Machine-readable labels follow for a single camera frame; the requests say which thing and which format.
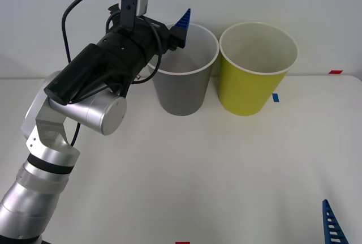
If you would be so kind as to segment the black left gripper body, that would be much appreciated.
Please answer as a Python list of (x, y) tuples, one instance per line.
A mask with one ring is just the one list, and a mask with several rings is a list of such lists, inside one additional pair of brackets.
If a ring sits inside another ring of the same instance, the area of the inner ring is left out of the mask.
[(161, 54), (164, 55), (169, 50), (170, 31), (167, 26), (156, 20), (148, 18), (150, 25), (141, 17), (135, 19), (134, 40), (141, 47), (146, 63), (159, 55), (158, 42), (154, 31), (157, 32), (161, 42)]

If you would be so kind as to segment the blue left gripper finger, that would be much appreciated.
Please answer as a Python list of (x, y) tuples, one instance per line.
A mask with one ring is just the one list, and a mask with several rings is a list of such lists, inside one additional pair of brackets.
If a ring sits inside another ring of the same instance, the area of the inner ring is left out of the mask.
[(184, 48), (186, 45), (187, 32), (191, 18), (191, 9), (189, 8), (185, 14), (169, 29), (169, 50)]

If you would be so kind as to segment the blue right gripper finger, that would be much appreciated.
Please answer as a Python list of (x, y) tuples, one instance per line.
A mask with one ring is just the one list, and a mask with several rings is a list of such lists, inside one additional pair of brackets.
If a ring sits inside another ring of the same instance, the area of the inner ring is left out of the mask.
[(333, 213), (327, 199), (322, 202), (322, 216), (324, 225), (325, 244), (347, 244), (342, 228)]

